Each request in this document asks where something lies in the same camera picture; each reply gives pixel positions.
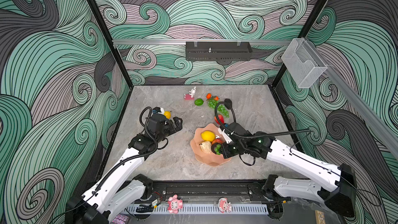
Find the white rabbit figurine pink base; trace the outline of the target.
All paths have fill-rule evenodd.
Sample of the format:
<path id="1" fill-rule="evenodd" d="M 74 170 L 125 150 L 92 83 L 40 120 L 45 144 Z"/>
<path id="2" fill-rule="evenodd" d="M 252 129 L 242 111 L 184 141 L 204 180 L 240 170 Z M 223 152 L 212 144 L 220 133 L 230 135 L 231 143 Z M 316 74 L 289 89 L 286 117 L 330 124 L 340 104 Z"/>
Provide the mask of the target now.
<path id="1" fill-rule="evenodd" d="M 196 87 L 192 88 L 188 94 L 184 95 L 184 99 L 185 100 L 194 100 L 194 96 L 196 93 Z"/>

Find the pink scalloped fruit bowl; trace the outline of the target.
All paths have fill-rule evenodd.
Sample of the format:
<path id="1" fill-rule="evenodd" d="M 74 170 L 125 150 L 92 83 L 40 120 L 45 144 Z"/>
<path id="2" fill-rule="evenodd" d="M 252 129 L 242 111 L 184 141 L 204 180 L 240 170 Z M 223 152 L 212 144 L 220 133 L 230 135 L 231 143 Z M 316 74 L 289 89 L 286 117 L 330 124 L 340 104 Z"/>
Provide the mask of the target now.
<path id="1" fill-rule="evenodd" d="M 217 167 L 231 160 L 221 154 L 221 145 L 225 143 L 219 128 L 211 123 L 204 128 L 196 129 L 190 145 L 197 161 Z"/>

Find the black perforated wall tray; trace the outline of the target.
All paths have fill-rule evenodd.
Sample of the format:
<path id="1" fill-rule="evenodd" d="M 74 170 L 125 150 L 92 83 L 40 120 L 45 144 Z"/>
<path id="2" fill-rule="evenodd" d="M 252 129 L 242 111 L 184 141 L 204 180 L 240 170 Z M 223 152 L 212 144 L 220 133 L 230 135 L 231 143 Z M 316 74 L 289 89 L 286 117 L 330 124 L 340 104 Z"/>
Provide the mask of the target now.
<path id="1" fill-rule="evenodd" d="M 190 41 L 185 46 L 188 61 L 216 61 L 221 65 L 232 61 L 249 61 L 253 50 L 242 41 Z"/>

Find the red fake apple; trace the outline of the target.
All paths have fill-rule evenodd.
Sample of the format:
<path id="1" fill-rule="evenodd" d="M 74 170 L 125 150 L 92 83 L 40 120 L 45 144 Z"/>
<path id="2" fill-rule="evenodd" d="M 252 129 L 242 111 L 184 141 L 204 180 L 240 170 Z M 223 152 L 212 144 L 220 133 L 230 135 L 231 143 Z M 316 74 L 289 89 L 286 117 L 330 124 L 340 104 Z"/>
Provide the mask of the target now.
<path id="1" fill-rule="evenodd" d="M 211 142 L 212 144 L 222 144 L 223 141 L 221 139 L 215 139 L 214 141 Z"/>

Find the yellow fake lemon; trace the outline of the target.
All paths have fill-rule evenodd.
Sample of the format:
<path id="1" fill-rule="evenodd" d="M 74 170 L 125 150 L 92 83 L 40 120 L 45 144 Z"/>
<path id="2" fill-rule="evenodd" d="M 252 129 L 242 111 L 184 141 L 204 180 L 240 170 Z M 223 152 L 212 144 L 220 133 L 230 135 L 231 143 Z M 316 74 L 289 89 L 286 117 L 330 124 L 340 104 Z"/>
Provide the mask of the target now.
<path id="1" fill-rule="evenodd" d="M 216 139 L 216 135 L 211 131 L 204 131 L 201 133 L 201 138 L 206 142 L 213 142 Z"/>

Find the purple glitter cylinder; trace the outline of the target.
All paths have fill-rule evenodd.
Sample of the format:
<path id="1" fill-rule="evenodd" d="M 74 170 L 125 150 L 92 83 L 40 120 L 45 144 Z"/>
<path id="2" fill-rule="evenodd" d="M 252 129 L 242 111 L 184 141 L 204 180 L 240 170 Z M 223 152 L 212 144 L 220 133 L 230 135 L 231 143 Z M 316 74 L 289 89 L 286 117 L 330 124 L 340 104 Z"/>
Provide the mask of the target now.
<path id="1" fill-rule="evenodd" d="M 118 214 L 112 221 L 111 224 L 128 224 L 130 221 L 129 216 Z"/>

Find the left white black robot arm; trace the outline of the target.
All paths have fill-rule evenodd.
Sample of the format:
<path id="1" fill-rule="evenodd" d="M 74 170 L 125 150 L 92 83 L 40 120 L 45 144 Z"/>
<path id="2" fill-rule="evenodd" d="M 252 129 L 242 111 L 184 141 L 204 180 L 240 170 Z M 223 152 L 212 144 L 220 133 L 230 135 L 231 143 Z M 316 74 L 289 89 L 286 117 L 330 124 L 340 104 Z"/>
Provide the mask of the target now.
<path id="1" fill-rule="evenodd" d="M 158 150 L 159 143 L 182 130 L 183 120 L 167 118 L 162 108 L 146 107 L 140 116 L 143 130 L 130 141 L 116 164 L 80 197 L 71 197 L 66 204 L 67 224 L 110 224 L 134 201 L 151 196 L 152 180 L 146 176 L 126 184 L 127 178 Z"/>

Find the pink cartoon figurine right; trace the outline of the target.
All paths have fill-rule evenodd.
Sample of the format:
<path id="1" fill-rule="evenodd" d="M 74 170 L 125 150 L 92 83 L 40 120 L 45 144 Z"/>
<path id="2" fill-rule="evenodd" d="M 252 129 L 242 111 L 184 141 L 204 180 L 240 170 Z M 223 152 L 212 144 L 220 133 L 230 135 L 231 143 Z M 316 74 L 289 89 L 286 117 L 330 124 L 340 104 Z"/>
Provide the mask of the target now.
<path id="1" fill-rule="evenodd" d="M 227 198 L 220 198 L 218 201 L 218 209 L 219 211 L 224 214 L 224 213 L 231 213 L 232 211 L 232 205 L 231 203 L 228 201 Z"/>

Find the red fake strawberry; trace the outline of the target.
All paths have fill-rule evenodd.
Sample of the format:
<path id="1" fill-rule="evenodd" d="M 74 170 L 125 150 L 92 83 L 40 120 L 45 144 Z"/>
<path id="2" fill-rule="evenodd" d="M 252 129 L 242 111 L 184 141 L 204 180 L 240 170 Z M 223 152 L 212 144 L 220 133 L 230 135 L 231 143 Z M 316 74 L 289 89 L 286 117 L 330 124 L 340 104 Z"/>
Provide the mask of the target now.
<path id="1" fill-rule="evenodd" d="M 215 117 L 214 117 L 214 120 L 215 120 L 215 122 L 216 122 L 218 125 L 224 124 L 224 118 L 223 118 L 222 115 L 217 115 L 217 116 L 215 116 Z"/>

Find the clear acrylic wall box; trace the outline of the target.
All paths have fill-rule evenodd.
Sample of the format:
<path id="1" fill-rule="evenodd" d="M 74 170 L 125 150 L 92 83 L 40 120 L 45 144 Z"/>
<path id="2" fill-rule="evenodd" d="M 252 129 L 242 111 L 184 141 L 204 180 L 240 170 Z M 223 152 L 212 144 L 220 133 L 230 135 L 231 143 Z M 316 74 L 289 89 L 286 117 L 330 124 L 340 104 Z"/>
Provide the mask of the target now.
<path id="1" fill-rule="evenodd" d="M 282 61 L 300 89 L 310 88 L 327 70 L 316 46 L 305 38 L 294 38 L 284 52 Z"/>

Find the green fake lime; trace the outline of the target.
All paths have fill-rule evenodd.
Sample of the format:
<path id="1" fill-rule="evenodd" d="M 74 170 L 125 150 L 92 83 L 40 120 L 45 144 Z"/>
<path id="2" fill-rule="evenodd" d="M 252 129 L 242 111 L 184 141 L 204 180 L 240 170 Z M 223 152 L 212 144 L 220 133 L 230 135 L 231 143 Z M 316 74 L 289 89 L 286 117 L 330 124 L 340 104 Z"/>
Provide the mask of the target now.
<path id="1" fill-rule="evenodd" d="M 203 101 L 202 99 L 196 99 L 196 100 L 194 101 L 194 104 L 195 104 L 196 106 L 201 106 L 201 105 L 204 104 L 204 101 Z"/>

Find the dark purple fake mangosteen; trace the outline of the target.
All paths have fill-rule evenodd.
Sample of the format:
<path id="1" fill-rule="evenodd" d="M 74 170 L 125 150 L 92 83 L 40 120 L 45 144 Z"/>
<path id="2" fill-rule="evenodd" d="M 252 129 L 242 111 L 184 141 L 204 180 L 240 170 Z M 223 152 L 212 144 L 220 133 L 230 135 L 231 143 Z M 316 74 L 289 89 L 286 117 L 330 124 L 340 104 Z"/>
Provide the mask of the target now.
<path id="1" fill-rule="evenodd" d="M 212 146 L 211 146 L 211 151 L 214 153 L 214 154 L 216 154 L 216 155 L 221 155 L 222 153 L 221 153 L 221 147 L 222 147 L 222 144 L 220 144 L 220 143 L 214 143 L 214 144 L 212 144 Z"/>

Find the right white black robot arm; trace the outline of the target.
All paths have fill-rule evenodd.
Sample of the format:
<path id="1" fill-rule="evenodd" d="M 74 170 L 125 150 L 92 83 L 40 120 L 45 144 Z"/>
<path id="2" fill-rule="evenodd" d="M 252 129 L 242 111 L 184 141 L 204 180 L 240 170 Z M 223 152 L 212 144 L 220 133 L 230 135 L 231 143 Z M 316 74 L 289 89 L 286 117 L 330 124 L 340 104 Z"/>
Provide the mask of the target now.
<path id="1" fill-rule="evenodd" d="M 282 198 L 316 201 L 344 217 L 355 216 L 358 190 L 356 175 L 350 165 L 343 163 L 337 166 L 308 156 L 277 139 L 283 135 L 282 132 L 251 134 L 236 121 L 225 124 L 218 115 L 220 106 L 227 106 L 229 110 L 232 106 L 228 102 L 219 102 L 214 108 L 216 122 L 220 125 L 219 132 L 225 140 L 218 153 L 225 159 L 247 154 L 254 160 L 270 160 L 307 177 L 288 179 L 271 175 L 266 180 L 264 191 Z"/>

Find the dark fake avocado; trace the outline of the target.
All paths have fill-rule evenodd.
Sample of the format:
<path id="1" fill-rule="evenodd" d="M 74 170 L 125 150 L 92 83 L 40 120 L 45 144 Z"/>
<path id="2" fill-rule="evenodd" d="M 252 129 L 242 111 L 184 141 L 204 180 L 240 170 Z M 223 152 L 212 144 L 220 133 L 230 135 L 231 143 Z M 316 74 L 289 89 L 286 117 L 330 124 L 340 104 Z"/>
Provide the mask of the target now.
<path id="1" fill-rule="evenodd" d="M 228 110 L 232 109 L 232 101 L 230 99 L 225 99 L 224 100 L 224 105 Z"/>

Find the small yellow fake pear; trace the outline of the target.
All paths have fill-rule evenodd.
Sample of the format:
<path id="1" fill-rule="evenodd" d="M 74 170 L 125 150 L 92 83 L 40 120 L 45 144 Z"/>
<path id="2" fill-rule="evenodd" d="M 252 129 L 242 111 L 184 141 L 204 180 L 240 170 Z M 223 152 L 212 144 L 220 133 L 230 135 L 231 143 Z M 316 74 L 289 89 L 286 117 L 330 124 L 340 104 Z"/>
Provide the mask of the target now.
<path id="1" fill-rule="evenodd" d="M 163 113 L 163 115 L 164 115 L 167 119 L 171 119 L 171 112 L 165 111 L 165 112 Z"/>

